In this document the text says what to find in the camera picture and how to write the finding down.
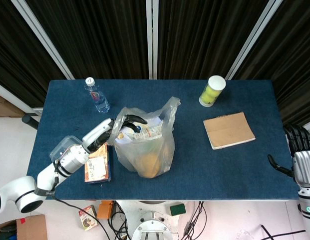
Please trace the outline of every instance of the orange object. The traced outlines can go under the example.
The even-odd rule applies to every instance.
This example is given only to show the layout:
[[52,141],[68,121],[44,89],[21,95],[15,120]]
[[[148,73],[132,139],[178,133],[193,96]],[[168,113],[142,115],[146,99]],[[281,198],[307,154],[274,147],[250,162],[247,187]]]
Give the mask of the orange object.
[[98,219],[109,219],[111,211],[113,209],[113,201],[104,200],[98,207],[97,218]]

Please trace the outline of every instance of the bottle label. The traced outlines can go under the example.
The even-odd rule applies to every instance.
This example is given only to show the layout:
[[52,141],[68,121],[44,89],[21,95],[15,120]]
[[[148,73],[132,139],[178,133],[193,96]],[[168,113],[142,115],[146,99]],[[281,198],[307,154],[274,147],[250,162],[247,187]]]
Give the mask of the bottle label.
[[90,95],[91,95],[91,97],[93,98],[94,101],[98,101],[99,100],[99,93],[97,93],[96,91],[91,91]]

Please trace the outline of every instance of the robotic hand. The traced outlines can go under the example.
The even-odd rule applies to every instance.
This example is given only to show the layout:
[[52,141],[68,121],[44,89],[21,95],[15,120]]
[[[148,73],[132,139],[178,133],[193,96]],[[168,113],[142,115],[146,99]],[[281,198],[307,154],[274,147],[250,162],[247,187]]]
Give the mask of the robotic hand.
[[[133,124],[147,124],[144,119],[127,115],[122,127],[139,129]],[[74,144],[37,176],[37,183],[31,176],[13,180],[0,189],[0,213],[8,200],[14,201],[21,213],[28,213],[38,208],[47,196],[53,196],[55,187],[76,172],[88,161],[88,155],[97,151],[110,137],[115,121],[106,119],[85,135],[82,144]]]
[[279,166],[271,155],[268,160],[276,170],[294,178],[299,185],[299,211],[304,217],[306,231],[310,236],[310,134],[303,127],[288,125],[284,128],[293,160],[292,170]]

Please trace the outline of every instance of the green object on floor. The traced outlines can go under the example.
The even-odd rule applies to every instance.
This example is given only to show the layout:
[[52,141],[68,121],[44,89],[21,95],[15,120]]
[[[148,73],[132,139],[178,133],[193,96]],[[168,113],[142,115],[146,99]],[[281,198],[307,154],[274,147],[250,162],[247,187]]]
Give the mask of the green object on floor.
[[170,206],[170,213],[171,213],[171,216],[185,214],[186,213],[185,205],[182,203],[182,204]]

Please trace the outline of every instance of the table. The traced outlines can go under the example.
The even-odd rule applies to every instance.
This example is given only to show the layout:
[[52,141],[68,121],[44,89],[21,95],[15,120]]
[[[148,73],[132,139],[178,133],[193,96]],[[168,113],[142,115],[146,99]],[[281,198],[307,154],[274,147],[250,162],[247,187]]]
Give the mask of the table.
[[[50,164],[49,153],[67,135],[81,139],[106,118],[116,118],[123,107],[146,112],[160,109],[175,96],[181,99],[174,124],[175,154],[169,172],[141,178],[120,164],[109,147],[111,182],[87,184],[83,167],[56,189],[72,200],[268,200],[297,199],[298,186],[268,163],[272,154],[291,166],[282,122],[270,80],[227,81],[212,107],[198,98],[205,80],[103,79],[111,109],[98,113],[84,80],[53,80],[38,127],[27,174],[36,177]],[[256,140],[212,150],[203,120],[243,111]]]

